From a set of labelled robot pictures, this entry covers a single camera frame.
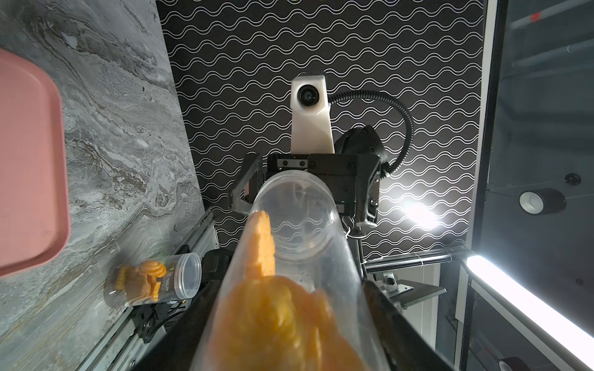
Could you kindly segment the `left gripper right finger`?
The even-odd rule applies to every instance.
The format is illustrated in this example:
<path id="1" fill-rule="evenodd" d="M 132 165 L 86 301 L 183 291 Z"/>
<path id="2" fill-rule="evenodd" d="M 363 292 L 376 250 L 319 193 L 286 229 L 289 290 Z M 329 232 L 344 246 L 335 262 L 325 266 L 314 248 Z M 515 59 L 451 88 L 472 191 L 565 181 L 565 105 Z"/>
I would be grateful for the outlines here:
<path id="1" fill-rule="evenodd" d="M 416 332 L 402 310 L 371 281 L 364 282 L 364 295 L 380 343 L 391 370 L 454 370 Z"/>

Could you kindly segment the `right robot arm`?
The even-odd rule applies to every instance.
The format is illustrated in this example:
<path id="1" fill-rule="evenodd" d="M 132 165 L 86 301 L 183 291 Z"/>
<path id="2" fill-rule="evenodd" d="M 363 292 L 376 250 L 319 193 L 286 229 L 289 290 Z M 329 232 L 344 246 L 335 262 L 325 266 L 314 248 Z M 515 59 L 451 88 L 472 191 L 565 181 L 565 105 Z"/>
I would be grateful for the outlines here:
<path id="1" fill-rule="evenodd" d="M 411 148 L 414 119 L 396 97 L 379 91 L 344 91 L 327 96 L 329 104 L 352 100 L 381 102 L 402 116 L 405 140 L 398 157 L 391 161 L 377 132 L 370 125 L 351 128 L 334 143 L 334 154 L 272 153 L 267 165 L 257 153 L 244 157 L 239 174 L 227 190 L 226 209 L 248 215 L 264 182 L 273 175 L 289 170 L 307 171 L 319 177 L 329 188 L 339 216 L 355 230 L 352 237 L 361 239 L 363 228 L 377 226 L 379 185 L 395 172 Z"/>

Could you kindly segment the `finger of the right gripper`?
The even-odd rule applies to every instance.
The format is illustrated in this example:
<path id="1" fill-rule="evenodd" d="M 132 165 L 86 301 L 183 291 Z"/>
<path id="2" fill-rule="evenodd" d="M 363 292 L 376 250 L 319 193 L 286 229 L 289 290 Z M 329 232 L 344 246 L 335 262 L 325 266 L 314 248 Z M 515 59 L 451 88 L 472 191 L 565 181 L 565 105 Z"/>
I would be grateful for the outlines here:
<path id="1" fill-rule="evenodd" d="M 357 233 L 377 226 L 380 162 L 358 162 L 355 176 L 356 206 L 354 227 Z"/>
<path id="2" fill-rule="evenodd" d="M 251 153 L 244 157 L 238 174 L 228 190 L 228 207 L 232 212 L 248 216 L 265 182 L 266 168 L 262 156 Z"/>

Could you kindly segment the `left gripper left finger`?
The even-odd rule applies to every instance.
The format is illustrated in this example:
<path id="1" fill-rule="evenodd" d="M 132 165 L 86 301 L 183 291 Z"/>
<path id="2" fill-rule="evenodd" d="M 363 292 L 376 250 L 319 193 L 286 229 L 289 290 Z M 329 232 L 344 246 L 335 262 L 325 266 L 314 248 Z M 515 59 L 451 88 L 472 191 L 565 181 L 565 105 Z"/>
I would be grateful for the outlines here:
<path id="1" fill-rule="evenodd" d="M 222 281 L 211 281 L 201 290 L 171 331 L 142 357 L 134 370 L 190 370 L 221 285 Z"/>

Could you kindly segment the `clear jar yellow cookies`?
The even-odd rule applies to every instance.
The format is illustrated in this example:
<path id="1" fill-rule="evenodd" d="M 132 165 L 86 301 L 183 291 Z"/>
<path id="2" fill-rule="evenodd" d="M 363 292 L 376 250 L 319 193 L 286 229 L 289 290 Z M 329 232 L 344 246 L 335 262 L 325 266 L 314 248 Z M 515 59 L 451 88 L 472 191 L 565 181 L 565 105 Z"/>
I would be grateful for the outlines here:
<path id="1" fill-rule="evenodd" d="M 321 179 L 292 170 L 267 180 L 192 369 L 388 369 L 346 239 Z"/>

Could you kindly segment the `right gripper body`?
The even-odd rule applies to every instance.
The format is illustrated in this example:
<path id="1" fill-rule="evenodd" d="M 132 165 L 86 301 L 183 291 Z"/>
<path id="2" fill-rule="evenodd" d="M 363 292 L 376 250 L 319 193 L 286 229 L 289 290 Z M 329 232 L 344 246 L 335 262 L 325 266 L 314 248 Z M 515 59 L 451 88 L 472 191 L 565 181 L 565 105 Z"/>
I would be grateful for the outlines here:
<path id="1" fill-rule="evenodd" d="M 267 160 L 267 177 L 276 173 L 299 170 L 321 179 L 333 195 L 340 216 L 354 221 L 356 196 L 355 176 L 358 162 L 380 162 L 375 154 L 311 154 L 272 153 Z"/>

